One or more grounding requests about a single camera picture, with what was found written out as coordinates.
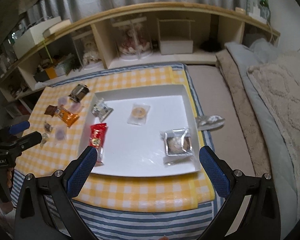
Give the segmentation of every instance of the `blue gripper pad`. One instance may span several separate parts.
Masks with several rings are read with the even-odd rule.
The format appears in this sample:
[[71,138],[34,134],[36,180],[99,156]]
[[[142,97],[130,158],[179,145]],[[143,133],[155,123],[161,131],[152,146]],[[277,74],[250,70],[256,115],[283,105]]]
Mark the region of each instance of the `blue gripper pad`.
[[230,181],[205,147],[200,149],[199,160],[218,195],[227,198],[230,194]]
[[30,127],[30,123],[28,121],[24,121],[9,127],[9,134],[16,135],[24,130],[27,130]]
[[69,198],[77,197],[79,195],[91,170],[97,162],[97,150],[94,147],[88,146],[75,161],[80,160],[80,164],[66,182],[66,193]]

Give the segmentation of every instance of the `metal screw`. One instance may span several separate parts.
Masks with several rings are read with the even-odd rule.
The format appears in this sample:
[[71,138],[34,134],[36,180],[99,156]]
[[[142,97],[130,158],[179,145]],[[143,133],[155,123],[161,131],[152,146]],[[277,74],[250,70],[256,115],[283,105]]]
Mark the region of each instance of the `metal screw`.
[[237,177],[240,177],[240,176],[242,176],[242,171],[240,171],[240,170],[235,170],[235,171],[234,171],[234,174],[235,174]]
[[62,174],[63,174],[63,171],[62,171],[62,170],[57,170],[57,171],[54,173],[54,176],[60,177]]
[[33,177],[33,174],[32,173],[29,173],[26,175],[26,180],[31,180]]
[[271,179],[271,175],[269,173],[265,173],[264,176],[266,179]]

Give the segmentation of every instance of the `glass bottle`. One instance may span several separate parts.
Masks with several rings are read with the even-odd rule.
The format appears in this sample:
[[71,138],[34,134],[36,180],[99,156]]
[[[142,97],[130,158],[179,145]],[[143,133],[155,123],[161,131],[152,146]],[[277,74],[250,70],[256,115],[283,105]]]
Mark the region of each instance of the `glass bottle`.
[[271,12],[268,0],[260,0],[260,16],[270,23]]

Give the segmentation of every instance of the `gingham tablecloth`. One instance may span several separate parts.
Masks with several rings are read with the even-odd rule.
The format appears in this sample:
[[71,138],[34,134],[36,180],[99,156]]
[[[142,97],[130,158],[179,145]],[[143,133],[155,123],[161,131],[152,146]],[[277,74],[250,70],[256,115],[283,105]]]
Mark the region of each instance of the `gingham tablecloth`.
[[[80,118],[67,129],[67,140],[56,144],[52,136],[42,148],[37,145],[25,151],[17,158],[17,171],[24,175],[33,173],[37,177],[47,176],[57,169],[63,170],[71,160],[76,159],[85,116],[89,111],[87,106],[90,105],[93,93],[96,92],[149,85],[184,84],[194,115],[197,115],[184,70],[174,71],[170,66],[164,66],[145,69],[122,68],[118,73],[107,72],[105,71],[106,75],[102,75],[101,72],[98,77],[80,82],[74,81],[45,88],[29,118],[31,127],[24,135],[36,130],[43,133],[45,120],[55,128],[63,125],[64,123],[58,117],[44,115],[45,109],[48,105],[57,105],[58,98],[69,95],[78,83],[87,85],[90,93],[82,100],[85,108],[81,111]],[[199,143],[201,146],[204,145],[201,132],[199,132]],[[16,203],[18,198],[13,192],[12,198]],[[90,174],[75,199],[93,206],[123,211],[169,212],[194,209],[198,207],[198,203],[211,201],[214,198],[212,184],[202,169],[198,173],[160,178],[125,178]]]

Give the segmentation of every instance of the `white tray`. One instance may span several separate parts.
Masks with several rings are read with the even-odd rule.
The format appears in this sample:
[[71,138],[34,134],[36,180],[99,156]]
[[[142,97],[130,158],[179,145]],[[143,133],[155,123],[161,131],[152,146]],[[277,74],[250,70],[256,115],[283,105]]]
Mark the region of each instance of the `white tray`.
[[[199,162],[198,131],[183,85],[161,85],[129,88],[96,93],[89,106],[79,152],[89,145],[90,125],[99,123],[91,109],[96,97],[114,109],[106,118],[108,125],[103,166],[94,167],[92,173],[125,177],[158,177],[196,172]],[[134,103],[150,105],[145,125],[127,124]],[[187,127],[191,131],[191,143],[195,156],[192,161],[165,167],[164,142],[160,131]]]

